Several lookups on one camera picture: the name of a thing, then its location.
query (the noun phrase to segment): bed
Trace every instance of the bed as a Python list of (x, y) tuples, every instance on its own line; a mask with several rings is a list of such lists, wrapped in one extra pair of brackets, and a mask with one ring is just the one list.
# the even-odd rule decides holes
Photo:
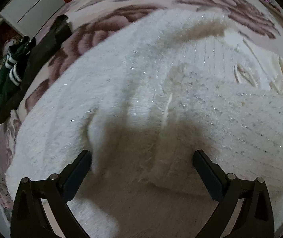
[[(173, 8), (222, 12), (235, 22), (247, 39), (283, 57), (283, 28), (258, 0), (73, 0), (55, 14), (68, 16), (73, 34), (39, 71), (18, 109), (11, 111), (11, 116), (0, 127), (0, 172), (4, 180), (15, 155), (20, 126), (63, 72), (85, 52), (120, 29), (156, 10)], [(39, 40), (53, 20), (54, 17), (38, 34)], [(13, 202), (5, 182), (0, 185), (0, 198), (5, 215), (10, 219)], [(281, 232), (283, 223), (276, 230)]]

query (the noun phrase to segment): white fabric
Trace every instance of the white fabric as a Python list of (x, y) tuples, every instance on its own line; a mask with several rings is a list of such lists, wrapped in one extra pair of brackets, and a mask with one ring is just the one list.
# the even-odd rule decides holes
[(79, 58), (20, 128), (12, 198), (24, 176), (46, 179), (88, 149), (92, 170), (68, 205), (90, 237), (195, 236), (216, 206), (191, 165), (203, 149), (225, 172), (264, 177), (277, 229), (283, 97), (236, 83), (237, 64), (259, 65), (227, 29), (212, 13), (157, 11)]

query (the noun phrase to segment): fuzzy fabric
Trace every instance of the fuzzy fabric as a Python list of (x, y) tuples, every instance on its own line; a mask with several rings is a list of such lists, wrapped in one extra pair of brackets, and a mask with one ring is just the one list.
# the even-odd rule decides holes
[(277, 229), (283, 97), (237, 84), (237, 64), (257, 67), (220, 42), (227, 29), (224, 16), (161, 10), (85, 53), (23, 122), (11, 196), (88, 149), (92, 170), (68, 205), (90, 237), (195, 236), (217, 205), (191, 165), (203, 149), (225, 172), (264, 177)]

